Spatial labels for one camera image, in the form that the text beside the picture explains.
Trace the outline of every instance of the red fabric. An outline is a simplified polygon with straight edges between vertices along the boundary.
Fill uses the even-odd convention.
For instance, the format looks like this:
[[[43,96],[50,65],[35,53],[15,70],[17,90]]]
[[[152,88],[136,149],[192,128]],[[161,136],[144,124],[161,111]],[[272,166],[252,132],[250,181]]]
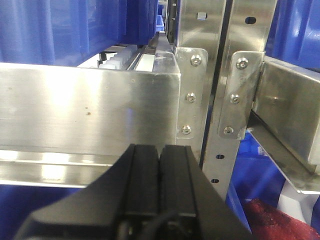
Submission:
[[[259,199],[247,203],[244,211],[259,240],[320,240],[314,228]]]

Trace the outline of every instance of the white plastic part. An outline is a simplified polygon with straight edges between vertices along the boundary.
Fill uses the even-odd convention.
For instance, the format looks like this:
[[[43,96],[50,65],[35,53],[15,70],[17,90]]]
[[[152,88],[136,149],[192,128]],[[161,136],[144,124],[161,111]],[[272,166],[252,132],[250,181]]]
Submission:
[[[319,198],[318,194],[300,194],[285,181],[277,209],[308,225],[311,224],[312,212]]]

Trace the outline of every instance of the blue storage bin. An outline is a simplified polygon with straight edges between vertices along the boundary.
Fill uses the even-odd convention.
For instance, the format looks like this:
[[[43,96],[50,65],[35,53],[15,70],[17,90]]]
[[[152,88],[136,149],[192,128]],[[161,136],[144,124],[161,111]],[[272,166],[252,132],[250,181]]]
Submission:
[[[303,68],[320,68],[319,19],[319,0],[278,0],[266,54]]]
[[[157,0],[0,0],[0,61],[77,66],[120,42],[147,44],[156,6]]]
[[[243,206],[253,199],[260,199],[276,208],[285,180],[257,141],[246,133],[236,157],[226,204],[250,229]]]
[[[0,185],[0,239],[11,240],[34,210],[52,204],[77,188]]]
[[[162,15],[158,15],[156,17],[156,32],[160,32],[164,30],[165,30],[164,20],[162,19]]]

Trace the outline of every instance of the bolt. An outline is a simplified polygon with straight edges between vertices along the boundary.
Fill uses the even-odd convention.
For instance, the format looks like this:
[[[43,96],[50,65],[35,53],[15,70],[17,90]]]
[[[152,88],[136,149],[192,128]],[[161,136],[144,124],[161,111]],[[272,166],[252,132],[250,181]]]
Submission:
[[[190,62],[191,62],[191,65],[192,66],[199,66],[200,64],[201,64],[201,62],[202,62],[202,58],[201,58],[201,56],[200,55],[193,55],[192,57],[191,57],[191,59],[190,59]]]
[[[245,57],[241,57],[238,59],[238,61],[236,61],[236,68],[239,70],[243,70],[246,67],[248,67],[248,59],[246,59]]]
[[[231,135],[234,133],[234,129],[231,126],[226,126],[223,132],[225,135]]]
[[[185,96],[185,100],[187,100],[189,103],[194,103],[196,101],[196,95],[193,92],[189,92]]]
[[[239,95],[238,94],[231,94],[230,102],[232,104],[238,104],[240,102]]]
[[[181,132],[184,134],[184,135],[188,135],[191,133],[191,127],[189,125],[184,125],[182,128],[181,128]]]

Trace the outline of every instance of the round hole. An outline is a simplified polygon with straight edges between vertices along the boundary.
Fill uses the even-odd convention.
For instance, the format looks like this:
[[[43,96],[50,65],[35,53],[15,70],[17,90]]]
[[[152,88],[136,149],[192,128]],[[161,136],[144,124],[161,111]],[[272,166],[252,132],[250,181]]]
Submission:
[[[246,19],[245,19],[245,23],[246,24],[255,24],[257,21],[257,19],[254,17],[254,16],[248,16]]]
[[[217,184],[217,183],[220,182],[220,181],[219,181],[219,179],[215,179],[215,178],[214,178],[214,179],[211,179],[211,182],[212,182],[213,184]]]
[[[215,156],[216,159],[224,159],[225,158],[225,155],[222,155],[222,154],[218,154],[217,156]]]

